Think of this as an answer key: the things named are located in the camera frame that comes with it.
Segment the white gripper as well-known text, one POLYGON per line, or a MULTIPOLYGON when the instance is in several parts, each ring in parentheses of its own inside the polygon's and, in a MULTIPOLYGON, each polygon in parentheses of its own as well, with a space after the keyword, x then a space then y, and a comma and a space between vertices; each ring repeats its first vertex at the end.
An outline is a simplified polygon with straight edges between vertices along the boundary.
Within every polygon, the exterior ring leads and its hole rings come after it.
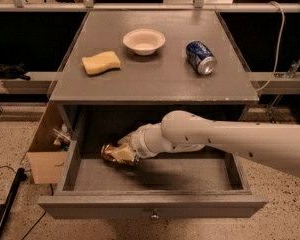
POLYGON ((111 156, 117 161, 133 161, 135 155, 149 159, 160 153, 196 152, 204 147, 203 144, 176 144, 169 141, 163 136, 160 123, 141 126, 120 138, 117 144, 121 146, 111 151, 111 156))

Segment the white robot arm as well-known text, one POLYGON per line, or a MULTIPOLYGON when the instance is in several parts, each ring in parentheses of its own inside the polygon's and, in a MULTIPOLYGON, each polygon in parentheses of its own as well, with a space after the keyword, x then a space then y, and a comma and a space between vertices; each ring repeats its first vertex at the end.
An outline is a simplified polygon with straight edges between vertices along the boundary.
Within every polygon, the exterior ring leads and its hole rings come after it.
POLYGON ((157 124, 139 127, 120 139, 110 155, 132 162, 205 146, 300 178, 300 125, 213 121, 185 111, 172 111, 157 124))

